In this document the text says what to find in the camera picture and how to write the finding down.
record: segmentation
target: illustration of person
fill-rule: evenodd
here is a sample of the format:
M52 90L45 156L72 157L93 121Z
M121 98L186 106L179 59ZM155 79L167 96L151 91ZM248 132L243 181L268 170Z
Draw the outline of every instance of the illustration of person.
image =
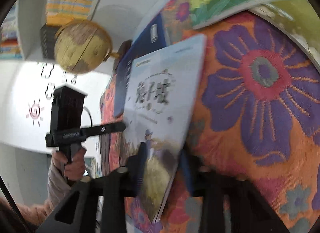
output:
M152 148L152 139L151 139L152 134L153 133L147 129L144 136L144 139L146 140L147 149L148 149L148 159L150 159L153 156L153 152L154 152L154 149Z

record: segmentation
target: children's book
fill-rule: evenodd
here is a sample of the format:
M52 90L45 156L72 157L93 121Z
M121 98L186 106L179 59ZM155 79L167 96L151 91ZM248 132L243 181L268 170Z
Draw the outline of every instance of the children's book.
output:
M166 43L162 28L162 16L159 13L132 44L116 69L116 95L113 112L115 118L120 117L124 111L132 61L164 47L166 47Z
M320 18L307 0L275 1L250 11L292 39L320 72Z
M197 94L205 51L199 34L132 62L124 105L121 159L145 142L148 158L140 201L151 222L160 219L178 165Z

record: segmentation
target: bookshelf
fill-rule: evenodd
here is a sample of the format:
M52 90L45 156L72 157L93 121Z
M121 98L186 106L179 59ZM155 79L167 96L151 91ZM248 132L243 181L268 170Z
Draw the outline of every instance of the bookshelf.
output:
M99 0L94 0L90 8L89 17L98 4ZM23 60L36 62L50 62L44 59L41 50L40 29L46 22L45 6L47 0L18 0L17 1L17 36ZM112 73L113 59L103 62L97 69L105 74Z

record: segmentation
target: black bracket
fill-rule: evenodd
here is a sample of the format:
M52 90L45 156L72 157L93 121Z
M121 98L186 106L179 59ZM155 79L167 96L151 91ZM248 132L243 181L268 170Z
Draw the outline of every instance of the black bracket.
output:
M58 147L72 143L81 143L85 142L90 136L123 132L125 128L125 123L116 122L99 126L53 131L52 133L45 135L45 142L47 147Z
M126 233L124 197L136 197L144 174L147 147L123 167L97 179L84 177L52 211L36 233L94 233L98 197L103 196L101 233Z
M204 167L186 146L179 164L190 195L203 197L199 233L225 233L225 196L230 202L231 232L289 233L276 212L244 175L218 174Z

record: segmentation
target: purple flower pattern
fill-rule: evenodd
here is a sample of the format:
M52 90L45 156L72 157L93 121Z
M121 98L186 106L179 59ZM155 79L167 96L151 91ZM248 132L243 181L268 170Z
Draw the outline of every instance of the purple flower pattern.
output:
M161 222L151 223L147 214L145 213L139 198L131 204L131 214L134 226L143 233L159 233L162 229Z
M320 144L319 73L293 42L256 18L254 36L234 25L213 43L223 68L209 75L202 97L212 130L228 130L241 118L244 146L263 166L289 158L293 117Z
M179 20L180 22L185 21L189 17L190 11L189 11L189 3L184 2L179 5L177 14L176 14L176 19Z

